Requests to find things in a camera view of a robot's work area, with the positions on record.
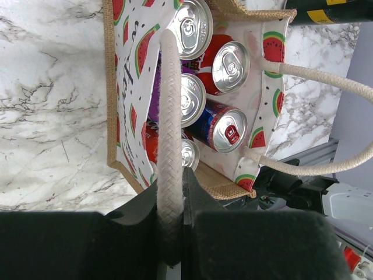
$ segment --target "purple can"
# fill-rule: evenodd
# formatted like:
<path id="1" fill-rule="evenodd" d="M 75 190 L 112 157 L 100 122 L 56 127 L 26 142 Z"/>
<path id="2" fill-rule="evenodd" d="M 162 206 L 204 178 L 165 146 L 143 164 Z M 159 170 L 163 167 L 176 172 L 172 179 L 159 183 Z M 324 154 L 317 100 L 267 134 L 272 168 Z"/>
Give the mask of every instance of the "purple can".
<path id="1" fill-rule="evenodd" d="M 247 118 L 236 107 L 208 99 L 202 115 L 186 130 L 217 152 L 230 153 L 245 139 Z"/>
<path id="2" fill-rule="evenodd" d="M 202 114 L 206 104 L 206 89 L 192 70 L 183 66 L 181 72 L 181 127 L 184 128 L 193 124 Z M 159 65 L 156 70 L 148 112 L 148 117 L 155 122 L 159 121 L 160 80 L 161 71 Z"/>

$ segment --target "blue can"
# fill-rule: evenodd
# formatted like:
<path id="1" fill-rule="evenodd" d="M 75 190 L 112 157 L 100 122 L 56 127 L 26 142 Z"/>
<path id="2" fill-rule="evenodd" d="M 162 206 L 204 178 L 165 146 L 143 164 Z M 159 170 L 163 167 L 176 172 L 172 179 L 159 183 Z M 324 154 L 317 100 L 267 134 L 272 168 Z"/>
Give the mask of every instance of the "blue can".
<path id="1" fill-rule="evenodd" d="M 236 107 L 208 99 L 202 115 L 187 131 L 213 150 L 230 153 L 245 139 L 247 118 Z"/>

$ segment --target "red can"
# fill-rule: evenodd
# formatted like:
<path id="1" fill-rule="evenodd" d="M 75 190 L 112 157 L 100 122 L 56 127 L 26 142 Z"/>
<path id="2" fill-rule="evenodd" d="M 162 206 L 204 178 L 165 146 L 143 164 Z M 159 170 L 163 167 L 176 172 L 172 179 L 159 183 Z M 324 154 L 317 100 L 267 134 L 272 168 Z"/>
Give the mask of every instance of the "red can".
<path id="1" fill-rule="evenodd" d="M 155 164 L 157 163 L 158 154 L 158 136 L 158 125 L 153 121 L 147 121 L 145 128 L 146 153 L 149 161 Z M 199 149 L 197 145 L 194 143 L 193 137 L 186 131 L 181 131 L 181 138 L 182 165 L 184 167 L 190 167 L 193 170 L 195 170 L 199 163 Z"/>
<path id="2" fill-rule="evenodd" d="M 207 50 L 189 63 L 210 95 L 236 92 L 246 81 L 249 65 L 246 48 L 225 34 L 213 35 Z"/>

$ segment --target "red soda can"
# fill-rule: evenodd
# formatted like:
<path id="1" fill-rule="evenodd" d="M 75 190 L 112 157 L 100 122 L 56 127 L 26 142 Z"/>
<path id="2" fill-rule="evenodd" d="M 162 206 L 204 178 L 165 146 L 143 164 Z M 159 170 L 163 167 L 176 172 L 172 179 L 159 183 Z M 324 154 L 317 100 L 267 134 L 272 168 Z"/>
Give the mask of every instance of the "red soda can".
<path id="1" fill-rule="evenodd" d="M 212 36 L 207 50 L 189 63 L 206 92 L 223 95 L 236 92 L 246 81 L 250 60 L 245 46 L 225 34 Z"/>
<path id="2" fill-rule="evenodd" d="M 245 139 L 247 118 L 236 107 L 208 99 L 202 115 L 187 130 L 217 152 L 230 153 Z"/>
<path id="3" fill-rule="evenodd" d="M 158 154 L 158 125 L 153 121 L 146 122 L 145 128 L 145 145 L 146 153 L 150 162 L 157 163 Z M 181 131 L 181 157 L 182 165 L 196 170 L 199 163 L 199 149 L 193 141 L 193 137 L 186 131 Z"/>

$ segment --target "soda can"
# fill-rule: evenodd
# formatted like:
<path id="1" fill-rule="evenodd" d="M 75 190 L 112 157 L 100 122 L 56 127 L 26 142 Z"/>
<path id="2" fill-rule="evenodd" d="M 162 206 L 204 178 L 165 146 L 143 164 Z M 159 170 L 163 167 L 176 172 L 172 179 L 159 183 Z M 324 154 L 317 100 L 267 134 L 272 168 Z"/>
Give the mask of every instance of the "soda can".
<path id="1" fill-rule="evenodd" d="M 206 104 L 206 89 L 193 71 L 182 67 L 181 74 L 181 127 L 193 124 L 202 114 Z M 157 67 L 148 117 L 159 121 L 160 66 Z"/>
<path id="2" fill-rule="evenodd" d="M 208 99 L 201 117 L 187 130 L 217 152 L 230 153 L 245 139 L 247 118 L 236 107 Z"/>
<path id="3" fill-rule="evenodd" d="M 212 14 L 204 0 L 184 0 L 167 27 L 177 42 L 180 58 L 199 57 L 210 44 L 213 33 Z"/>
<path id="4" fill-rule="evenodd" d="M 146 153 L 149 161 L 155 164 L 157 164 L 158 136 L 158 125 L 153 121 L 147 121 L 144 135 Z M 193 137 L 184 130 L 181 131 L 181 162 L 184 167 L 190 167 L 193 171 L 199 163 L 199 149 Z"/>
<path id="5" fill-rule="evenodd" d="M 207 93 L 236 92 L 246 81 L 250 69 L 247 49 L 229 35 L 212 37 L 210 46 L 189 67 L 205 85 Z"/>

